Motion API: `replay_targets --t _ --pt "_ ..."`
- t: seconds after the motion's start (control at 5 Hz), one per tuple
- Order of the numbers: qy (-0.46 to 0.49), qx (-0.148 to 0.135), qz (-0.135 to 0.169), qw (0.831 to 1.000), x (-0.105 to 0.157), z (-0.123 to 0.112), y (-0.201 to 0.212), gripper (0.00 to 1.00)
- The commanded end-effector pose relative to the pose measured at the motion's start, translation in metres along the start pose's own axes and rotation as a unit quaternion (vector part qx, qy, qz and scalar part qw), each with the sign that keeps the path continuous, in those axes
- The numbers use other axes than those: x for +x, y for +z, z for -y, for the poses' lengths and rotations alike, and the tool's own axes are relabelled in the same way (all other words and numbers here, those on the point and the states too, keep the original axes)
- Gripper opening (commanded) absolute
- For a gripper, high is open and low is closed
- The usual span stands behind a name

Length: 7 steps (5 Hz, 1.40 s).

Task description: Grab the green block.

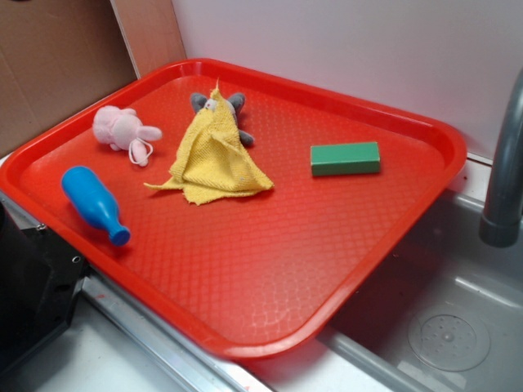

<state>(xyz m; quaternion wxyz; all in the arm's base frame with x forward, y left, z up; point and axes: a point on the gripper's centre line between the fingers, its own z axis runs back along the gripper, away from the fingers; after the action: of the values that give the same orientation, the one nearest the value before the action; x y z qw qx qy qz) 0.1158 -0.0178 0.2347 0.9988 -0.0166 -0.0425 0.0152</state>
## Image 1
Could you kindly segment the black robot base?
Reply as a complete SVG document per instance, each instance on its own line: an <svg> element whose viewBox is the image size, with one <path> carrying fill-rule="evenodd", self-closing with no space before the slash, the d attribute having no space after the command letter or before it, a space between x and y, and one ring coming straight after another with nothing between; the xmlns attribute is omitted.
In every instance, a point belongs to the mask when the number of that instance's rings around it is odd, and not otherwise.
<svg viewBox="0 0 523 392"><path fill-rule="evenodd" d="M21 229L1 207L1 375L69 328L85 257L52 229Z"/></svg>

